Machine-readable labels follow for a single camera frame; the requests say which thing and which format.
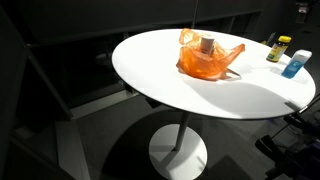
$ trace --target metal pole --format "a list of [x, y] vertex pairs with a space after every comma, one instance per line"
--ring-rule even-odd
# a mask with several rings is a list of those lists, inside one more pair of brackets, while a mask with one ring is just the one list
[[196, 23], [197, 12], [198, 12], [198, 4], [199, 4], [199, 0], [196, 1], [196, 7], [194, 9], [194, 15], [193, 15], [193, 21], [192, 21], [192, 24], [191, 24], [191, 29], [194, 29], [194, 24]]
[[176, 146], [174, 148], [175, 151], [180, 151], [180, 148], [181, 148], [181, 145], [182, 145], [182, 141], [183, 141], [183, 137], [184, 137], [184, 134], [186, 132], [190, 117], [191, 117], [190, 113], [188, 113], [186, 111], [183, 112], [181, 123], [180, 123], [180, 126], [179, 126], [179, 132], [178, 132], [178, 136], [177, 136]]
[[275, 135], [273, 135], [271, 137], [271, 139], [273, 139], [274, 137], [276, 137], [281, 131], [283, 131], [285, 128], [287, 128], [289, 126], [289, 123], [287, 125], [285, 125], [283, 128], [281, 128]]
[[4, 10], [2, 7], [0, 7], [0, 11], [4, 14], [7, 22], [11, 26], [11, 30], [15, 33], [16, 37], [18, 38], [20, 44], [24, 48], [27, 56], [28, 56], [28, 61], [32, 64], [33, 68], [35, 68], [36, 72], [39, 74], [40, 78], [43, 80], [45, 85], [48, 87], [49, 91], [52, 93], [52, 95], [55, 97], [57, 102], [59, 103], [60, 107], [62, 110], [71, 118], [73, 115], [68, 108], [67, 104], [64, 102], [60, 94], [58, 93], [57, 89], [53, 86], [52, 82], [49, 80], [47, 74], [43, 70], [43, 68], [40, 66], [39, 62], [37, 61], [36, 57], [33, 55], [29, 47], [27, 46], [26, 42], [24, 39], [21, 37], [20, 33], [18, 30], [15, 28], [14, 24], [11, 22], [10, 18], [8, 17], [7, 14], [5, 14]]

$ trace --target white round table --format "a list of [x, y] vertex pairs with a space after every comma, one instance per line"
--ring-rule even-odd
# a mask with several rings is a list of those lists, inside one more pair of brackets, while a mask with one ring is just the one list
[[[269, 62], [268, 46], [223, 33], [202, 31], [226, 49], [245, 44], [245, 52], [228, 67], [241, 78], [206, 81], [182, 74], [176, 67], [180, 32], [181, 29], [157, 30], [124, 40], [113, 52], [116, 72], [134, 89], [156, 101], [184, 112], [218, 118], [280, 117], [300, 110], [314, 97], [314, 81], [304, 68], [292, 79], [281, 76], [290, 60], [288, 56], [283, 55], [278, 63]], [[205, 144], [187, 128], [189, 118], [185, 113], [180, 126], [165, 126], [151, 139], [151, 162], [167, 179], [194, 179], [205, 168]]]

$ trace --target dark floor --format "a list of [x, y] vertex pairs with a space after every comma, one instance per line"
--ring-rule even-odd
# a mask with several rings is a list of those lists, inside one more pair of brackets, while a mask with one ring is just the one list
[[[160, 127], [179, 123], [180, 118], [181, 112], [165, 106], [152, 109], [145, 97], [137, 96], [78, 119], [91, 179], [164, 179], [149, 160], [149, 141]], [[240, 122], [194, 115], [189, 127], [202, 137], [208, 151], [206, 169], [197, 179], [263, 179], [273, 163], [254, 142], [282, 124], [282, 120]], [[296, 139], [290, 131], [277, 138], [285, 139], [282, 143]]]

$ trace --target dark wall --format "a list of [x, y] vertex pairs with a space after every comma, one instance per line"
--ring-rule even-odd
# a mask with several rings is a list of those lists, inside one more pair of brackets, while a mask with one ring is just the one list
[[256, 26], [253, 39], [268, 40], [271, 33], [290, 33], [303, 26], [295, 22], [298, 6], [295, 0], [269, 0]]
[[[196, 0], [13, 0], [39, 42], [79, 39], [191, 22]], [[262, 11], [267, 0], [199, 0], [198, 20]]]
[[26, 53], [0, 6], [0, 179], [14, 123]]

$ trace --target small bottle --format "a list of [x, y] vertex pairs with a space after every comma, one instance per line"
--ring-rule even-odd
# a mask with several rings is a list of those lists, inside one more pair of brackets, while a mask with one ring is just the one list
[[291, 37], [288, 36], [280, 36], [278, 42], [274, 43], [272, 46], [269, 55], [267, 56], [267, 60], [271, 62], [278, 62], [280, 57], [284, 54], [286, 49], [288, 48], [289, 42], [291, 41]]
[[200, 51], [204, 54], [211, 56], [212, 52], [214, 51], [213, 43], [213, 37], [203, 36], [201, 38]]
[[306, 50], [299, 50], [292, 56], [289, 64], [282, 72], [282, 76], [286, 78], [293, 78], [297, 72], [301, 69], [301, 67], [307, 62], [307, 60], [311, 57], [312, 52]]

